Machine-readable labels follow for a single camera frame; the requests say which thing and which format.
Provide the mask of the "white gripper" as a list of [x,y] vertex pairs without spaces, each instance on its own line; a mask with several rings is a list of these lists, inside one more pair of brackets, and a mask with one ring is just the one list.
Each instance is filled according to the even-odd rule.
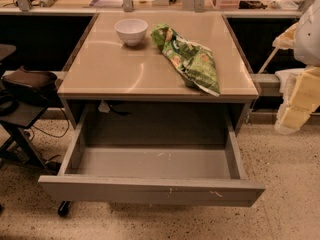
[[[277,36],[272,46],[282,50],[293,49],[297,26],[298,24],[294,23]],[[307,66],[296,77],[294,87],[283,94],[283,103],[276,116],[275,130],[284,135],[299,131],[319,106],[320,68]]]

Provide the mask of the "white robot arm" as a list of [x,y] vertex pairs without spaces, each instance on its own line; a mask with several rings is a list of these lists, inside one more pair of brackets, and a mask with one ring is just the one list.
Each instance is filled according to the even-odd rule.
[[276,116],[275,130],[292,134],[320,106],[320,0],[314,0],[297,23],[275,38],[272,46],[292,49],[294,58],[306,65],[302,73],[289,74]]

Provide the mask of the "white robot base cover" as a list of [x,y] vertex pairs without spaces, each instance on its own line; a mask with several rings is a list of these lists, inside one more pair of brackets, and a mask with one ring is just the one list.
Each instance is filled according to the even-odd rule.
[[281,94],[288,93],[295,84],[295,79],[298,75],[303,72],[303,68],[294,68],[294,69],[286,69],[277,71],[275,76],[280,81],[279,92]]

